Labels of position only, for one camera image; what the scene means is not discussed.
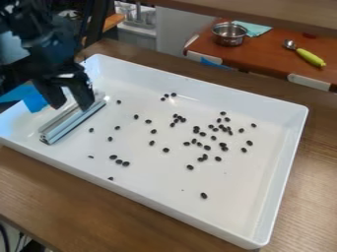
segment stainless steel bowl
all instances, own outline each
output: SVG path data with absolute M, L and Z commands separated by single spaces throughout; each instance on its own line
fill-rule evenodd
M 214 41 L 223 46 L 238 46 L 243 43 L 247 29 L 232 23 L 221 23 L 212 28 Z

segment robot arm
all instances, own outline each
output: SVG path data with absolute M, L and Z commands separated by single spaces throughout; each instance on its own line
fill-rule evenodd
M 38 0 L 1 0 L 0 19 L 31 55 L 17 71 L 33 81 L 53 108 L 66 102 L 61 88 L 68 87 L 81 109 L 86 110 L 95 97 L 84 68 L 74 61 L 75 39 L 65 27 L 56 26 L 41 6 Z

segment black bean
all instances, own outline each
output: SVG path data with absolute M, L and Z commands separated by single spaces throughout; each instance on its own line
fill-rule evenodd
M 203 198 L 204 200 L 206 200 L 208 196 L 207 196 L 206 193 L 201 193 L 201 194 L 200 194 L 200 197 Z

